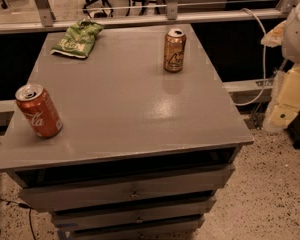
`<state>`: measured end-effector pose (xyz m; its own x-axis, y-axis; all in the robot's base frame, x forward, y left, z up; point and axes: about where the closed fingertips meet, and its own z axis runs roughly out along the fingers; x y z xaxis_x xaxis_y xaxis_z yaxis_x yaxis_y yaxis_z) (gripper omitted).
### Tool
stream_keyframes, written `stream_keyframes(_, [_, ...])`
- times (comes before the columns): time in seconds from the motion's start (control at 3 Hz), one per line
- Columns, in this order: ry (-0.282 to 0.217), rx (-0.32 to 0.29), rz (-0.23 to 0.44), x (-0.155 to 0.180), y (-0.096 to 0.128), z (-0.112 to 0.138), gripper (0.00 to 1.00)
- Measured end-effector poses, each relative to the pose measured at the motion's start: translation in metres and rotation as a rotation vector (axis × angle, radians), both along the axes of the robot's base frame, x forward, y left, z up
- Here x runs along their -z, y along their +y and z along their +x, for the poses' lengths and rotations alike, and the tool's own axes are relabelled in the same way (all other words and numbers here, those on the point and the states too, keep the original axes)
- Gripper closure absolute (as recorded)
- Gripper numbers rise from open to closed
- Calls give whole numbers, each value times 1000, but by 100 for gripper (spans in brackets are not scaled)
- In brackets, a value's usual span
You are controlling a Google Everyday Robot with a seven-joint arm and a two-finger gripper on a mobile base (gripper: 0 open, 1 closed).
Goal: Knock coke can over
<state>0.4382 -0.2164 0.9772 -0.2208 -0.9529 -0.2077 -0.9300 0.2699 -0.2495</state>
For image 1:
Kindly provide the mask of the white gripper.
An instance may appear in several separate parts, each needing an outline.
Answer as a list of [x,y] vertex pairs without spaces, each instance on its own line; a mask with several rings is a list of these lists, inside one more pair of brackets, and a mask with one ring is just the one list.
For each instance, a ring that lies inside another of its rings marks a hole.
[[286,129],[300,112],[300,2],[286,21],[279,23],[261,39],[261,44],[271,48],[282,44],[283,57],[299,63],[287,73],[278,71],[274,78],[263,129],[278,133]]

